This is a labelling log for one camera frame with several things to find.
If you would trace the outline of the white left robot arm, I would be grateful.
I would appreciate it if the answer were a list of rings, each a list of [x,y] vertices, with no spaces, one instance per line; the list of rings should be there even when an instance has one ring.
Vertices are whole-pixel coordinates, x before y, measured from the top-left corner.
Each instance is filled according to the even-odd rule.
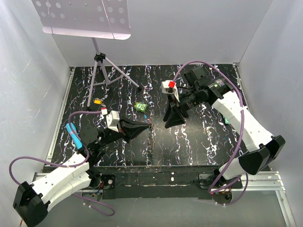
[[[130,142],[150,126],[146,122],[120,117],[117,111],[102,109],[96,113],[105,117],[105,128],[94,128],[92,132],[80,136],[71,119],[83,112],[71,113],[66,130],[77,152],[62,165],[52,163],[56,168],[43,178],[31,183],[17,183],[13,208],[28,227],[37,226],[55,205],[78,190],[98,188],[102,177],[95,166],[105,155],[104,147],[119,139]]]

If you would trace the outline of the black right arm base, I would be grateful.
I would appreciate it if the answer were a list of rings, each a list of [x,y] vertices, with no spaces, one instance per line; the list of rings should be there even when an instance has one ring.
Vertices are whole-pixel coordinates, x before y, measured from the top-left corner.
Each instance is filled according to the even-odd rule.
[[[232,187],[234,184],[241,182],[241,175],[233,177],[230,180],[225,180],[223,177],[220,177],[220,179],[216,181],[217,176],[218,174],[208,175],[206,178],[199,177],[197,180],[193,180],[191,184],[197,186],[199,189],[207,190],[215,205],[226,207],[235,204],[245,193],[248,186],[248,179],[246,179],[246,184],[240,196],[233,199]]]

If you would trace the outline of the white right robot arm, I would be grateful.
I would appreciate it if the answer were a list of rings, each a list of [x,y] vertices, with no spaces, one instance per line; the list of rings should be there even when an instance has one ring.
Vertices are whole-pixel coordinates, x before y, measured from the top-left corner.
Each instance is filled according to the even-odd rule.
[[[210,79],[202,67],[196,67],[185,73],[189,88],[179,94],[173,80],[161,83],[161,90],[168,96],[168,105],[164,115],[165,127],[182,125],[189,117],[188,110],[207,103],[223,115],[242,136],[247,152],[225,163],[215,171],[214,182],[220,188],[227,187],[233,178],[242,175],[256,175],[274,161],[285,145],[285,139],[274,136],[266,130],[247,110],[241,106],[240,99],[232,85],[223,76]]]

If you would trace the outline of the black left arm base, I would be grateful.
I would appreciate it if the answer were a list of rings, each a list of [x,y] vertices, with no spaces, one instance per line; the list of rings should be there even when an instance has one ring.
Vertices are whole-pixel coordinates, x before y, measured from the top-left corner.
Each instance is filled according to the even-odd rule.
[[[96,191],[93,193],[94,196],[101,195],[103,192],[115,189],[116,176],[100,174],[97,178]]]

